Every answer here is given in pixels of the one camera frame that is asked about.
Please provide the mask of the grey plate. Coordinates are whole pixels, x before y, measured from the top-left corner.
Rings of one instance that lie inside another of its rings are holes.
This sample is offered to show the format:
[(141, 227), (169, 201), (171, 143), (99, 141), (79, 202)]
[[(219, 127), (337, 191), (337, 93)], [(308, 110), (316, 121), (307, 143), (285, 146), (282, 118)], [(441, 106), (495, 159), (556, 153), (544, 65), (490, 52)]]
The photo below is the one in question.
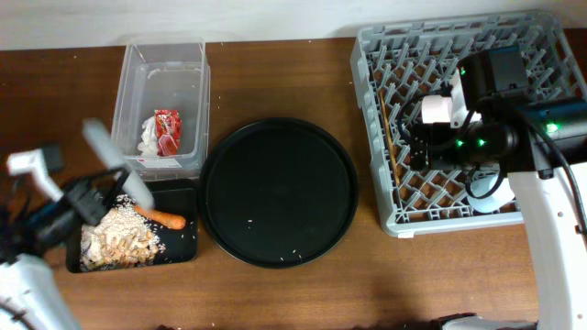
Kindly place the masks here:
[(122, 180), (122, 190), (134, 199), (143, 209), (153, 209), (154, 198), (146, 184), (127, 163), (125, 156), (112, 141), (103, 123), (95, 118), (84, 119), (83, 137), (107, 170), (119, 172), (117, 178)]

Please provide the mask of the white tissue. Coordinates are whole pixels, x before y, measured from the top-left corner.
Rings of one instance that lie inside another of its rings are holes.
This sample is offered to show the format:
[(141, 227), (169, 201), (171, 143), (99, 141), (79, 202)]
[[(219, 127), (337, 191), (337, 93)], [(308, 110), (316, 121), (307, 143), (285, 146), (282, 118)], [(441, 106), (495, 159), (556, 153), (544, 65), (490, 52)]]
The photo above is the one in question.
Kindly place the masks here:
[(137, 149), (142, 156), (158, 155), (158, 140), (156, 138), (155, 116), (146, 119), (141, 125), (142, 133), (140, 135), (140, 142)]

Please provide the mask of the wooden chopstick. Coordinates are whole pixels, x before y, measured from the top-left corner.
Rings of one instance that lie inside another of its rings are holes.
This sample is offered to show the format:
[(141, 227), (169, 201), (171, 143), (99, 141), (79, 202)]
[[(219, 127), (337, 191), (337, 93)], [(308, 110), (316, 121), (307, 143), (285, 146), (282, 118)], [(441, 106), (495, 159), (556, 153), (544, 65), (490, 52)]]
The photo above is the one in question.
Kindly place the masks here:
[(392, 165), (391, 171), (392, 171), (392, 175), (393, 175), (393, 181), (394, 181), (395, 185), (397, 187), (399, 187), (400, 186), (400, 179), (399, 179), (398, 171), (397, 171), (398, 169), (397, 169), (397, 163), (396, 163), (396, 159), (395, 159), (394, 145), (393, 145), (393, 140), (392, 140), (390, 123), (388, 120), (388, 115), (387, 115), (387, 110), (386, 110), (386, 103), (385, 103), (385, 99), (384, 99), (385, 92), (384, 92), (383, 88), (381, 88), (378, 91), (378, 96), (381, 101), (382, 118), (383, 118), (383, 123), (384, 123), (385, 137), (386, 137), (388, 149), (389, 149), (390, 162)]

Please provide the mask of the rice and nut scraps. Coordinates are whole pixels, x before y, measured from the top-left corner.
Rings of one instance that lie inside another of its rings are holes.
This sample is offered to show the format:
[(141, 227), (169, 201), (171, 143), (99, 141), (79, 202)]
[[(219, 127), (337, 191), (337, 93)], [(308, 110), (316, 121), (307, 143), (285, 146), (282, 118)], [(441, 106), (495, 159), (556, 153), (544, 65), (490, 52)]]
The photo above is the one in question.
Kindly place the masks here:
[(166, 250), (158, 235), (161, 226), (150, 225), (134, 206), (128, 195), (118, 195), (98, 225), (82, 226), (82, 271), (148, 266)]

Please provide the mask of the blue plastic cup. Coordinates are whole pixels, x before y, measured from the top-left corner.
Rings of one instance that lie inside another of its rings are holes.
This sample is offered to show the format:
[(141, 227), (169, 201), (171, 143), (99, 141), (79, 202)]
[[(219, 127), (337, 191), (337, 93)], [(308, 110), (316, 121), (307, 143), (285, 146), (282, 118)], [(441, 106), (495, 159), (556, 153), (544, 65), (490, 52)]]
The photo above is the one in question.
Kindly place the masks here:
[[(496, 184), (497, 175), (487, 176), (471, 184), (471, 192), (477, 197), (489, 192)], [(508, 204), (515, 198), (514, 192), (511, 190), (509, 181), (503, 179), (497, 190), (489, 197), (483, 199), (471, 197), (468, 193), (468, 203), (474, 211), (482, 214), (492, 213), (502, 206)]]

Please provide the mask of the orange carrot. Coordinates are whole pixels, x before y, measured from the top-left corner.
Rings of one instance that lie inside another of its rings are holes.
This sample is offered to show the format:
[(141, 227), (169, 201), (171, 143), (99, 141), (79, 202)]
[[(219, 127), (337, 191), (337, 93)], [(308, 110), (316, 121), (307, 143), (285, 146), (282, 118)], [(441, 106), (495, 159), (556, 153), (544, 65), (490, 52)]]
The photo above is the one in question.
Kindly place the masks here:
[(162, 226), (173, 230), (181, 230), (186, 226), (185, 218), (177, 214), (169, 214), (157, 210), (144, 209), (138, 205), (134, 206), (134, 210), (139, 215), (142, 215), (152, 221), (159, 223)]

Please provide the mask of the red snack wrapper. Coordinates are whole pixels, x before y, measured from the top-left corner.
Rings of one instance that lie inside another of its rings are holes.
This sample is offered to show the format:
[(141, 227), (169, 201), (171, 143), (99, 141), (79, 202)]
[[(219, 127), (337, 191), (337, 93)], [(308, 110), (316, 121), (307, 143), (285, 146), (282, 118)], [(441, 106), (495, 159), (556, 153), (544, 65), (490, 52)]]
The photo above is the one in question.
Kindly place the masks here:
[(178, 154), (181, 146), (182, 120), (178, 110), (158, 109), (155, 111), (155, 136), (158, 155), (161, 157)]

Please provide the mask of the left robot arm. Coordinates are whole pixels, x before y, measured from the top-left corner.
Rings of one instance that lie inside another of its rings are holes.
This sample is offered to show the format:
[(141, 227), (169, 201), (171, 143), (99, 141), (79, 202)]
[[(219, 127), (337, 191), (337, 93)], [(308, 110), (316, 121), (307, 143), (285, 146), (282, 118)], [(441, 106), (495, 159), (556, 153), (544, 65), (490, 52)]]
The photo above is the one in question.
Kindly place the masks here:
[(84, 225), (96, 225), (122, 192), (121, 167), (74, 180), (63, 196), (12, 216), (1, 205), (1, 326), (8, 329), (79, 329), (44, 255)]

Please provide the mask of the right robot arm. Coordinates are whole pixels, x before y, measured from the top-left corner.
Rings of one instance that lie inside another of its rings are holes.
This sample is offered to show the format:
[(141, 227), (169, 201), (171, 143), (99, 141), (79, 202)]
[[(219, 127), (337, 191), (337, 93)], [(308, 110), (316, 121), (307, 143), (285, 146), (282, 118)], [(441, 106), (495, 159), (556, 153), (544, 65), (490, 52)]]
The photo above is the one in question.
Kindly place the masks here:
[(586, 103), (537, 101), (516, 46), (461, 59), (401, 127), (414, 171), (495, 166), (523, 216), (537, 279), (535, 329), (586, 326)]

